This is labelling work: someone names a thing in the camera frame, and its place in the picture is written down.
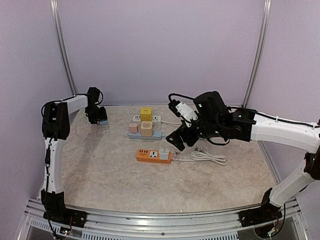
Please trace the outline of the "blue plug adapter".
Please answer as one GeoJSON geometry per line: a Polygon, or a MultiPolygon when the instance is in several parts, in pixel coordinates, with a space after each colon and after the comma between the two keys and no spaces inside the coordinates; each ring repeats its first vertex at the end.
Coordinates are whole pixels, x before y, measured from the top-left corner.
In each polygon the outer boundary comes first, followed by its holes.
{"type": "Polygon", "coordinates": [[[107,123],[108,123],[107,120],[100,120],[100,121],[97,122],[97,124],[98,124],[99,126],[106,125],[107,123]]]}

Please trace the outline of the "blue power strip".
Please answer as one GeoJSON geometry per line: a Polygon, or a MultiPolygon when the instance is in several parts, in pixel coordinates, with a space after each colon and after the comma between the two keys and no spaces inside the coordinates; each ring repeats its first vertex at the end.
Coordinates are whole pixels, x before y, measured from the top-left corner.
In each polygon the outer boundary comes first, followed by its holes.
{"type": "Polygon", "coordinates": [[[137,140],[151,140],[151,141],[160,141],[166,136],[163,135],[162,131],[153,131],[151,136],[142,136],[142,133],[139,131],[138,133],[131,133],[128,132],[128,137],[130,139],[137,139],[137,140]]]}

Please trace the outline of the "white charger with cable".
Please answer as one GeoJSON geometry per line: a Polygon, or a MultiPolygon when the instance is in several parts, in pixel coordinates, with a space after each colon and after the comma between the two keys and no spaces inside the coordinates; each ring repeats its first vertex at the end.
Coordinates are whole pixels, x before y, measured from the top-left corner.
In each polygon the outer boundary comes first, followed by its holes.
{"type": "Polygon", "coordinates": [[[158,150],[159,160],[163,163],[170,164],[180,159],[180,151],[173,147],[160,148],[158,150]]]}

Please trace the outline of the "white power strip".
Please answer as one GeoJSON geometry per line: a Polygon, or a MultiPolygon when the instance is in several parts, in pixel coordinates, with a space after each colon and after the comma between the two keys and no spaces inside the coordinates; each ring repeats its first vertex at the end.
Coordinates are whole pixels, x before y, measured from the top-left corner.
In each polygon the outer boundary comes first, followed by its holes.
{"type": "MultiPolygon", "coordinates": [[[[162,120],[161,116],[155,115],[152,117],[152,122],[154,126],[160,126],[161,124],[168,124],[168,125],[180,125],[180,122],[169,122],[162,120]]],[[[141,125],[141,117],[139,115],[134,115],[132,117],[132,123],[137,124],[138,126],[141,125]]]]}

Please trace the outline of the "beige cube socket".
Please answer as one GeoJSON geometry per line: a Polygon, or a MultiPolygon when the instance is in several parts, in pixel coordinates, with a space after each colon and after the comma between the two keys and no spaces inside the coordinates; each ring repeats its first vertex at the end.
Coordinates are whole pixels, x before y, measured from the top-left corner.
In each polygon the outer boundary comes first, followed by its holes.
{"type": "Polygon", "coordinates": [[[153,136],[153,122],[152,121],[142,121],[140,125],[140,133],[142,137],[152,137],[153,136]]]}

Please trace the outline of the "orange power strip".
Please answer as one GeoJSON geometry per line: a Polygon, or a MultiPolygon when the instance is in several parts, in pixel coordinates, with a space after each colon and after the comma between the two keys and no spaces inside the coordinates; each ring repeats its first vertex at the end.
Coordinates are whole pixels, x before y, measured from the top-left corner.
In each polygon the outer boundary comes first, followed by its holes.
{"type": "Polygon", "coordinates": [[[159,149],[138,149],[136,152],[136,160],[138,162],[146,163],[157,163],[157,164],[171,164],[172,162],[212,162],[221,166],[228,164],[227,157],[224,155],[213,155],[206,151],[202,146],[196,146],[195,149],[190,153],[189,158],[180,157],[178,161],[172,161],[171,163],[164,163],[159,159],[159,149]]]}

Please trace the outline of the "yellow cube socket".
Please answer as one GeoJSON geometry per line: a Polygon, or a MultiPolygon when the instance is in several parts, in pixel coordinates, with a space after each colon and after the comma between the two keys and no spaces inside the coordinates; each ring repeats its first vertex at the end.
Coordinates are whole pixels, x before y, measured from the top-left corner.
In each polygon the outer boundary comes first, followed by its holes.
{"type": "Polygon", "coordinates": [[[153,120],[153,109],[151,107],[141,107],[140,109],[140,121],[151,122],[153,120]]]}

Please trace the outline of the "pink plug adapter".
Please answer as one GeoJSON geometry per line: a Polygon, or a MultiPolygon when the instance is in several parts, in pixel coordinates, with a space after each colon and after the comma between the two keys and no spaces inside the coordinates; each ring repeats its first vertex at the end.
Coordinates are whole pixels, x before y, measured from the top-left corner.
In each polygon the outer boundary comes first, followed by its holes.
{"type": "Polygon", "coordinates": [[[131,134],[137,134],[139,132],[139,125],[137,123],[130,123],[128,127],[131,134]]]}

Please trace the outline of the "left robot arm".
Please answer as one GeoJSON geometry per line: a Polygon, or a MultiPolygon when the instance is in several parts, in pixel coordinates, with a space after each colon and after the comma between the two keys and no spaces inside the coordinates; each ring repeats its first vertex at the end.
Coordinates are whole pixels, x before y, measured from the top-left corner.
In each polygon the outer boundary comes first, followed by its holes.
{"type": "Polygon", "coordinates": [[[105,107],[100,106],[104,95],[97,87],[90,87],[87,93],[45,103],[41,108],[42,134],[45,142],[45,177],[41,190],[41,202],[45,207],[44,216],[66,222],[72,210],[65,205],[62,185],[62,153],[70,134],[70,115],[84,109],[92,125],[104,125],[108,121],[105,107]]]}

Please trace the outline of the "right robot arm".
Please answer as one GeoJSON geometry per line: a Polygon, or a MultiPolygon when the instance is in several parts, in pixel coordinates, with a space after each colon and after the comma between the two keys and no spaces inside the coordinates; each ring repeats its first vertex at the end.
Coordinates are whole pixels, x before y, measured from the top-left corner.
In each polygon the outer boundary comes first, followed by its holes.
{"type": "Polygon", "coordinates": [[[320,179],[320,125],[269,116],[254,109],[225,105],[217,91],[192,98],[196,110],[168,95],[168,108],[181,118],[181,125],[166,140],[180,151],[192,147],[199,139],[222,146],[230,140],[265,141],[295,147],[306,152],[302,163],[276,187],[269,189],[256,210],[256,218],[266,222],[287,200],[320,179]]]}

